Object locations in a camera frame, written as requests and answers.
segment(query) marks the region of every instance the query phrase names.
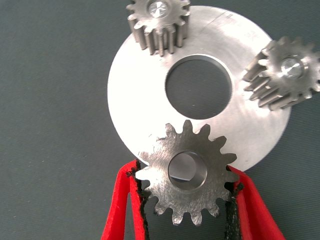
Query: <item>steel gear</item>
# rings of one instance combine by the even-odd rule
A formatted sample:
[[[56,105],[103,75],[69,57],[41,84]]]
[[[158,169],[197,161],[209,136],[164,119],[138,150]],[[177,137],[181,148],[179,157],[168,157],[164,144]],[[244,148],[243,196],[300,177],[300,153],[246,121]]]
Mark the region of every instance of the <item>steel gear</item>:
[[[320,92],[320,52],[314,44],[306,46],[300,37],[291,41],[284,36],[271,41],[248,66],[244,80],[251,100],[259,99],[259,107],[270,110],[287,108],[310,99]]]
[[[216,199],[228,201],[231,193],[225,189],[226,182],[235,182],[238,176],[226,170],[226,166],[237,159],[233,153],[221,154],[226,138],[210,141],[210,126],[203,126],[198,134],[193,132],[190,120],[186,120],[182,133],[177,133],[171,124],[166,125],[166,137],[159,138],[152,152],[142,152],[149,166],[138,171],[136,177],[150,181],[145,191],[157,197],[155,212],[161,215],[167,208],[173,210],[172,222],[179,225],[184,213],[190,213],[192,222],[202,223],[203,209],[211,215],[219,214]],[[180,153],[188,153],[195,161],[196,171],[190,181],[181,182],[169,176],[171,160]]]
[[[158,50],[174,53],[188,36],[189,0],[133,0],[126,8],[129,25],[136,42],[150,54]]]

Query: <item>scratch mark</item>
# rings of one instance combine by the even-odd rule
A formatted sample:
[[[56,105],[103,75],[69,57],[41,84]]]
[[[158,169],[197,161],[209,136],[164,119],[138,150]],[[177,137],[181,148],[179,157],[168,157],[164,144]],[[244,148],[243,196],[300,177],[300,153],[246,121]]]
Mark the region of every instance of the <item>scratch mark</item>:
[[[215,20],[217,20],[218,18],[220,18],[222,15],[224,15],[226,12],[228,12],[228,10],[224,11],[223,13],[221,13],[219,16],[217,16],[215,19],[213,19],[211,22],[209,22],[208,24],[206,24],[202,29],[201,31],[199,32],[200,34],[205,30],[205,28],[212,24]]]

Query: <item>center hole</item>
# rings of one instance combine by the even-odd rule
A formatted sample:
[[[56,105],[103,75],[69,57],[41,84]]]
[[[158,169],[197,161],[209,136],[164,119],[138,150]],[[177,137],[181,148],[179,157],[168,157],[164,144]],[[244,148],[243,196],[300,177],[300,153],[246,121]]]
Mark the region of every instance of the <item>center hole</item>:
[[[226,69],[207,56],[189,56],[170,70],[166,95],[171,105],[191,119],[209,119],[221,113],[231,98]]]
[[[207,167],[202,158],[194,152],[177,154],[168,167],[170,181],[183,190],[196,189],[207,178]]]

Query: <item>red plastic clamp jaw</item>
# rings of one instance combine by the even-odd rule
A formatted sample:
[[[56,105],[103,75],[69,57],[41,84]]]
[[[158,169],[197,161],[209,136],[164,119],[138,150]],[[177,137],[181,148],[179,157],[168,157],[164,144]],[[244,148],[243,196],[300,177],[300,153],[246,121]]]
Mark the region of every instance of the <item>red plastic clamp jaw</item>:
[[[131,195],[134,234],[136,240],[147,240],[147,223],[143,216],[143,198],[139,195],[139,181],[134,173],[139,170],[139,161],[124,165],[116,177],[112,203],[101,240],[123,240],[125,234],[128,194]],[[242,240],[285,240],[272,218],[253,181],[242,171],[229,166],[240,179],[235,183],[244,188],[236,196]]]

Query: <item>large metal disc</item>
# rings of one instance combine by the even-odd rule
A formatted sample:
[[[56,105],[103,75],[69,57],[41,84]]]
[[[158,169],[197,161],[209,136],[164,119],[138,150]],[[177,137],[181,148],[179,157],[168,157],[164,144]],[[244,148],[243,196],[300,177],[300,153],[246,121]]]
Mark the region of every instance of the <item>large metal disc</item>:
[[[261,161],[276,145],[289,120],[291,109],[270,111],[249,100],[242,78],[246,66],[271,38],[255,23],[231,11],[192,6],[189,36],[174,54],[150,55],[130,35],[116,54],[108,79],[108,106],[114,126],[130,151],[152,149],[156,137],[165,136],[166,124],[182,132],[185,120],[169,102],[166,79],[177,65],[188,60],[207,60],[224,71],[231,86],[231,99],[217,116],[190,119],[197,133],[211,126],[209,139],[225,136],[222,153],[235,153],[231,165],[245,171]]]

